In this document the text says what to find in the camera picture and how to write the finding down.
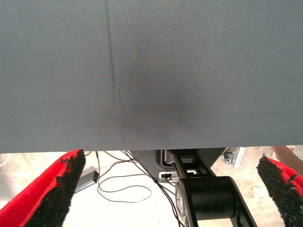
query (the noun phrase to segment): black cable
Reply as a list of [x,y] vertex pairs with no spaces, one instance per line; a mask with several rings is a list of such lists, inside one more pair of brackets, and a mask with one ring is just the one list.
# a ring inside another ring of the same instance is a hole
[[[123,154],[125,154],[125,155],[127,155],[130,159],[131,159],[131,157],[129,156],[129,155],[132,155],[128,150],[126,150],[125,151],[125,153],[123,152],[123,151],[121,151]],[[159,182],[158,182],[158,180],[155,178],[155,177],[153,177],[152,175],[151,175],[151,173],[133,156],[133,158],[132,158],[132,162],[133,162],[133,164],[138,168],[138,169],[140,169],[143,173],[145,173],[134,161],[133,161],[133,159],[134,160],[136,160],[137,161],[137,163],[139,163],[142,167],[143,167],[143,169],[148,173],[147,174],[147,176],[148,177],[150,177],[156,184],[157,184],[157,186],[160,188],[160,190],[163,192],[163,194],[165,195],[165,197],[168,199],[168,201],[169,201],[169,203],[170,203],[170,205],[171,205],[171,207],[172,207],[172,211],[173,211],[173,214],[174,214],[174,216],[175,216],[175,218],[176,218],[176,220],[177,220],[177,222],[178,222],[178,225],[179,225],[179,227],[185,227],[184,226],[184,224],[179,220],[179,218],[178,218],[178,214],[177,214],[177,209],[176,209],[176,206],[175,206],[175,204],[173,203],[173,201],[172,201],[172,199],[170,198],[170,196],[167,194],[167,192],[165,191],[165,190],[168,190],[166,187],[164,187],[163,185],[161,185]]]
[[[97,152],[97,151],[96,151],[96,157],[97,157],[97,160],[98,160],[98,169],[99,169],[99,173],[100,173],[100,161],[99,161],[99,155],[98,155],[98,152]],[[113,165],[111,165],[111,167],[110,167],[105,173],[103,173],[102,175],[100,175],[100,176],[98,177],[98,187],[97,187],[98,193],[99,193],[104,199],[106,199],[107,201],[110,201],[110,202],[138,203],[138,202],[142,202],[142,201],[144,201],[144,200],[150,198],[151,195],[152,195],[151,190],[150,190],[149,188],[143,186],[143,185],[131,185],[131,186],[128,186],[128,187],[119,189],[119,190],[115,190],[115,191],[105,191],[105,190],[103,190],[103,189],[100,187],[100,185],[101,185],[103,182],[105,182],[105,181],[107,181],[107,180],[109,180],[109,179],[112,179],[112,178],[130,177],[130,176],[138,176],[138,175],[146,175],[146,174],[135,174],[135,175],[112,176],[112,177],[106,178],[105,180],[103,180],[102,182],[100,182],[100,178],[103,177],[105,174],[107,174],[107,173],[108,173],[116,164],[120,164],[120,163],[124,163],[124,162],[129,162],[129,160],[122,160],[122,161],[119,161],[119,162],[115,162]],[[150,195],[149,195],[148,197],[146,197],[146,198],[140,200],[140,201],[116,201],[116,200],[111,200],[111,199],[105,197],[105,196],[102,195],[101,192],[99,191],[99,190],[101,190],[101,191],[103,191],[103,192],[120,192],[120,191],[126,190],[126,189],[128,189],[128,188],[132,188],[132,187],[142,187],[142,188],[145,188],[145,189],[147,189],[147,190],[150,192]]]
[[[138,203],[138,202],[142,202],[142,201],[144,201],[144,200],[150,198],[151,195],[152,195],[152,191],[151,191],[148,187],[145,187],[145,186],[143,186],[143,185],[131,185],[131,186],[128,186],[128,187],[125,187],[125,188],[122,188],[122,189],[119,189],[119,190],[114,190],[114,191],[106,191],[106,190],[103,190],[103,189],[100,187],[100,185],[101,185],[103,182],[105,182],[105,181],[107,181],[107,180],[109,180],[109,179],[112,179],[112,178],[130,177],[130,176],[139,176],[139,175],[145,175],[145,174],[133,174],[133,175],[124,175],[124,176],[112,176],[112,177],[106,178],[104,181],[98,183],[97,191],[98,191],[98,193],[99,193],[104,199],[106,199],[106,200],[108,200],[108,201],[110,201],[110,202],[125,202],[125,203]],[[108,192],[108,193],[120,192],[120,191],[126,190],[126,189],[128,189],[128,188],[133,188],[133,187],[142,187],[142,188],[145,188],[145,189],[147,189],[147,190],[150,192],[150,194],[149,194],[148,197],[146,197],[146,198],[144,198],[144,199],[142,199],[142,200],[139,200],[139,201],[118,201],[118,200],[111,200],[111,199],[109,199],[109,198],[106,198],[104,195],[102,195],[102,194],[99,192],[99,189],[100,189],[101,191],[103,191],[103,192]]]
[[128,162],[128,161],[114,162],[106,172],[104,172],[102,175],[99,175],[99,178],[101,178],[101,177],[103,177],[105,174],[107,174],[115,165],[120,164],[120,163],[124,163],[124,162]]
[[166,182],[169,183],[171,186],[176,187],[175,184],[172,184],[171,182],[169,182],[168,178],[165,178]]
[[113,157],[114,159],[117,159],[119,161],[127,161],[127,162],[131,162],[131,160],[124,160],[124,159],[120,159],[118,157],[113,156],[112,154],[108,153],[107,151],[103,151],[104,153],[108,154],[109,156]]
[[84,154],[84,156],[88,156],[92,153],[92,151],[89,151],[87,154]]

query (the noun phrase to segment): black metal frame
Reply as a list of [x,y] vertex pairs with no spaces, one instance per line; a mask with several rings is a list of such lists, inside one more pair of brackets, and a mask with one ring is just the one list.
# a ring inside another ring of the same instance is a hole
[[[190,227],[198,227],[197,216],[199,220],[230,218],[234,227],[257,226],[231,177],[216,177],[194,149],[167,152],[173,155],[180,178],[178,186],[185,193]],[[195,175],[187,172],[193,169],[196,170]]]

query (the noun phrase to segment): skin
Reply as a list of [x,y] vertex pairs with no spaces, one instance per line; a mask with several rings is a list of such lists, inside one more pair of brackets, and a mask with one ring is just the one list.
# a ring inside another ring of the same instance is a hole
[[278,160],[297,173],[303,175],[303,161],[298,158],[287,146],[271,146]]

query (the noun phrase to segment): metal part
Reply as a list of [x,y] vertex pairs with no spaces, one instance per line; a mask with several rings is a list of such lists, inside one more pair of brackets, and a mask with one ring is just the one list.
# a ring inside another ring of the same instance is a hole
[[244,153],[245,153],[245,149],[244,147],[239,147],[237,148],[236,154],[235,154],[235,158],[232,162],[232,167],[234,169],[237,169],[240,167]]
[[[178,214],[187,227],[197,220],[230,218],[234,227],[256,227],[236,184],[228,176],[216,177],[196,151],[170,150],[180,180],[176,186]],[[194,169],[196,174],[187,170]]]
[[243,160],[245,149],[246,148],[244,147],[238,147],[234,153],[230,151],[224,153],[224,159],[222,159],[222,162],[227,165],[232,165],[234,169],[238,169]]
[[85,176],[80,177],[75,194],[82,191],[83,189],[86,189],[87,187],[90,187],[97,183],[99,174],[97,171],[90,172],[89,174],[86,174]]
[[231,152],[227,152],[226,154],[224,154],[224,159],[222,159],[222,162],[227,165],[232,165],[234,159],[235,159],[235,154]]

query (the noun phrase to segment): white floor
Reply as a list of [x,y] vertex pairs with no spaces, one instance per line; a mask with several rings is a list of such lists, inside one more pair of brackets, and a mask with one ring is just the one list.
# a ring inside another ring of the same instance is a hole
[[[117,157],[125,158],[119,151],[111,152]],[[250,147],[246,149],[239,169],[223,164],[220,157],[213,165],[213,171],[218,175],[230,175],[237,183],[244,200],[247,203],[259,227],[284,226],[277,208],[262,183],[256,166],[258,160],[265,153],[271,156],[269,147]],[[30,182],[39,176],[52,162],[64,152],[59,153],[17,153],[12,154],[9,161],[0,168],[0,207],[23,190]],[[105,172],[115,160],[104,152],[99,152],[101,173]],[[0,163],[6,154],[0,155]],[[94,153],[87,156],[87,163],[83,175],[98,169]],[[107,174],[128,175],[140,173],[131,163],[118,164]],[[146,176],[128,177],[127,179],[112,179],[104,183],[103,188],[108,190],[141,184],[152,191],[149,199],[140,203],[114,203],[103,199],[97,193],[94,185],[74,195],[71,209],[64,222],[64,227],[82,226],[114,226],[114,227],[176,227],[177,222],[172,214],[171,206],[159,188]],[[130,188],[125,192],[107,193],[105,196],[113,200],[137,201],[149,195],[144,188]],[[227,220],[200,221],[203,227],[232,226]]]

